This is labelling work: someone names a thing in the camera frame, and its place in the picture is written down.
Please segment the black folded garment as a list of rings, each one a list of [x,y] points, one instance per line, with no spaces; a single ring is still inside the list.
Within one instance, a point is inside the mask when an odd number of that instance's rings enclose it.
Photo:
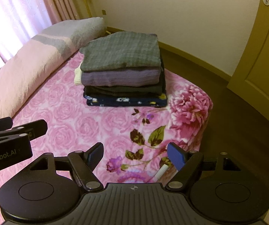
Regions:
[[[165,67],[161,59],[159,82],[153,85],[132,86],[85,86],[84,95],[91,97],[151,97],[158,98],[166,93]]]

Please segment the pink rose bed blanket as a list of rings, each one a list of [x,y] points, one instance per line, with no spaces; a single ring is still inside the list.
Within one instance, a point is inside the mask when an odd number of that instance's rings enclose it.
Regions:
[[[185,78],[165,72],[168,105],[154,107],[88,106],[83,88],[73,82],[82,56],[64,63],[29,99],[13,120],[15,126],[44,119],[46,134],[31,142],[33,157],[45,152],[66,156],[97,142],[104,157],[94,173],[102,183],[154,181],[169,165],[167,144],[200,148],[213,103],[205,91]]]

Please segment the beige side curtain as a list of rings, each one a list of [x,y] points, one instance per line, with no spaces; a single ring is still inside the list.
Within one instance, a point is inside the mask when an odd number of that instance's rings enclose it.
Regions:
[[[73,0],[43,0],[52,24],[65,20],[79,20]]]

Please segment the navy floral folded garment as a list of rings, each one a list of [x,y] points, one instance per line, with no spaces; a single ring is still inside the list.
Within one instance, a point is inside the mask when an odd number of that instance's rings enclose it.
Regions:
[[[152,97],[92,97],[83,94],[83,97],[87,100],[88,106],[100,106],[100,107],[166,107],[168,104],[167,98],[164,94],[164,98],[152,98]]]

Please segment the grey plaid shorts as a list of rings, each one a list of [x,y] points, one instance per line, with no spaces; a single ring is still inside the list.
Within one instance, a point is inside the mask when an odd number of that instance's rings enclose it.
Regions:
[[[158,38],[154,34],[120,31],[90,41],[79,52],[84,55],[80,66],[84,72],[161,65]]]

